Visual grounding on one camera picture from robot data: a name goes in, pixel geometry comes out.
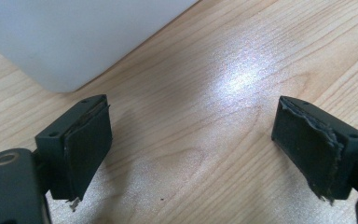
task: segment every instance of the white plastic container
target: white plastic container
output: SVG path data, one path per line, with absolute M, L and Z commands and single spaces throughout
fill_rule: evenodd
M 74 91 L 196 2 L 0 1 L 0 53 L 44 88 Z

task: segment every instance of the wood grain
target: wood grain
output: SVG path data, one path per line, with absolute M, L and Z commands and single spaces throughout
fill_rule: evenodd
M 280 95 L 358 129 L 358 1 L 200 1 L 72 93 L 0 55 L 0 151 L 100 93 L 114 144 L 54 223 L 355 223 L 357 192 L 320 201 L 270 133 Z

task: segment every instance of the mounting hole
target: mounting hole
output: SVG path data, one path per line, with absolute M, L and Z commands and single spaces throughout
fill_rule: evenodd
M 19 153 L 17 152 L 8 152 L 4 155 L 0 156 L 0 166 L 9 164 L 15 161 L 19 157 Z
M 50 137 L 55 137 L 59 134 L 59 132 L 52 132 L 52 133 L 49 133 L 48 136 Z
M 350 134 L 350 137 L 351 137 L 351 138 L 358 138 L 358 135 L 357 135 L 356 133 L 351 133 L 351 134 Z

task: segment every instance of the wooden table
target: wooden table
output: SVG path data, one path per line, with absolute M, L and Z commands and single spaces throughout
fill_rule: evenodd
M 72 93 L 0 55 L 0 151 L 101 93 L 114 144 L 74 213 L 49 202 L 54 223 L 355 222 L 358 193 L 319 200 L 270 134 L 280 95 L 358 129 L 358 1 L 200 1 Z

